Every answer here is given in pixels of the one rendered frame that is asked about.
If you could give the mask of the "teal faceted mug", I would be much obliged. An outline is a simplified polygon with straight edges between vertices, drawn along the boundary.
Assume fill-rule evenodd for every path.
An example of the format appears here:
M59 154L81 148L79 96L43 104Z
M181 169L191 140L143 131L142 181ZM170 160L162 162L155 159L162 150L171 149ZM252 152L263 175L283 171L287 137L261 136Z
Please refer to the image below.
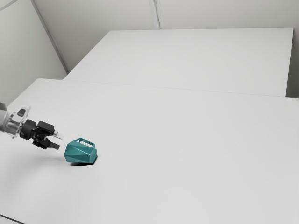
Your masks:
M67 144L64 157L67 162L93 164L97 158L97 149L94 143L78 138Z

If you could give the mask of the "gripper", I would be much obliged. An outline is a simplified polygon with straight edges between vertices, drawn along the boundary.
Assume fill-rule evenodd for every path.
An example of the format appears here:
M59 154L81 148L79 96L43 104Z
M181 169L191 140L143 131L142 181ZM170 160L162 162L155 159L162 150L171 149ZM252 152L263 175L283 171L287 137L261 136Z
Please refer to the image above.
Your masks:
M41 135L54 136L61 140L64 138L64 135L56 131L53 125L43 121L36 123L29 119L21 126L19 133L23 139L33 139L32 144L42 149L53 148L58 150L60 148L58 144L51 142L47 137L40 137Z

